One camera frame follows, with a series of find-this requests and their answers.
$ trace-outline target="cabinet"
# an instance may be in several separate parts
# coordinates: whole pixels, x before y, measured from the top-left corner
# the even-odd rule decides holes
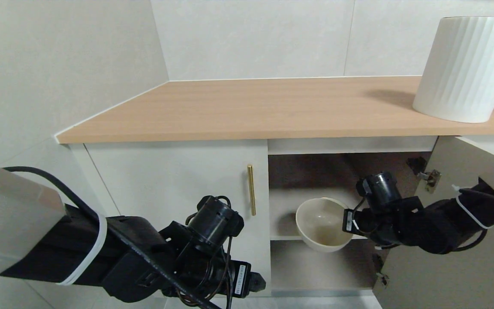
[[[355,149],[340,139],[100,143],[86,149],[121,214],[143,216],[159,229],[183,221],[204,195],[228,196],[245,219],[232,256],[250,262],[268,283],[251,297],[374,293],[384,309],[494,307],[494,227],[476,248],[445,256],[404,246],[376,251],[366,239],[321,254],[300,241],[294,223],[298,205],[329,196],[353,207],[360,176],[388,170],[403,197],[416,194],[429,205],[454,197],[451,184],[472,186],[479,173],[494,166],[488,141],[479,145],[477,139],[443,136],[435,147],[435,137],[394,147],[375,137],[365,141],[370,145],[348,139]],[[427,170],[443,175],[432,194],[406,165],[420,156],[429,160]],[[254,167],[256,216],[250,209],[248,164]],[[386,286],[376,276],[375,254],[384,260]]]
[[[163,229],[196,211],[205,195],[225,195],[245,220],[232,258],[251,263],[271,293],[268,149],[265,139],[86,145],[121,215],[145,217]],[[251,215],[247,165],[253,166],[256,215]]]

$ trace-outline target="gold cabinet handle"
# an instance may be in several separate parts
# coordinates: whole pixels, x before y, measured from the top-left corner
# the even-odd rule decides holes
[[[247,165],[247,176],[249,178],[249,195],[251,196],[251,215],[256,215],[255,205],[255,180],[253,178],[253,166]]]

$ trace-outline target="robotic arm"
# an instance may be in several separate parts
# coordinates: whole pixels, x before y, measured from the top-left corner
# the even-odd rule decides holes
[[[5,170],[0,169],[0,235],[9,232],[21,235],[21,239],[14,235],[7,237],[11,239],[7,242],[16,246],[22,245],[24,237],[40,235],[41,240],[24,240],[33,248],[22,250],[27,254],[19,256],[18,262],[0,265],[3,270],[0,276],[54,283],[66,281],[92,250],[99,237],[99,219],[104,217],[43,170],[30,167]],[[9,172],[29,172],[49,180],[77,207],[63,205],[54,190]],[[53,221],[45,223],[42,233],[39,227],[33,228],[49,221],[47,218]],[[216,294],[226,295],[230,307],[232,297],[245,298],[250,292],[266,287],[262,276],[251,272],[251,264],[231,259],[232,239],[239,235],[244,221],[225,196],[203,197],[196,213],[186,219],[186,225],[173,221],[160,231],[141,217],[108,217],[105,221],[108,233],[102,248],[73,284],[101,286],[109,295],[126,303],[140,301],[161,290],[163,295],[179,297],[190,307],[211,309],[218,308],[209,302]],[[223,249],[226,239],[227,252]],[[13,255],[16,256],[3,252],[0,257]]]
[[[343,231],[366,236],[382,248],[419,246],[432,254],[468,250],[494,225],[494,170],[480,176],[476,186],[460,188],[457,198],[427,207],[416,196],[402,198],[389,172],[367,176],[355,187],[369,208],[345,211]],[[461,247],[478,232],[478,239]]]

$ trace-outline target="white ribbed vase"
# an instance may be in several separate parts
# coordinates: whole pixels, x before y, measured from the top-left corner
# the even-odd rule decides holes
[[[489,120],[494,108],[494,17],[441,19],[413,108],[449,121]]]

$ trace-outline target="bowl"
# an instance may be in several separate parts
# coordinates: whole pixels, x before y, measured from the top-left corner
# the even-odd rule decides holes
[[[298,206],[296,227],[302,240],[319,252],[334,252],[346,246],[352,234],[343,231],[347,207],[329,197],[312,198]]]

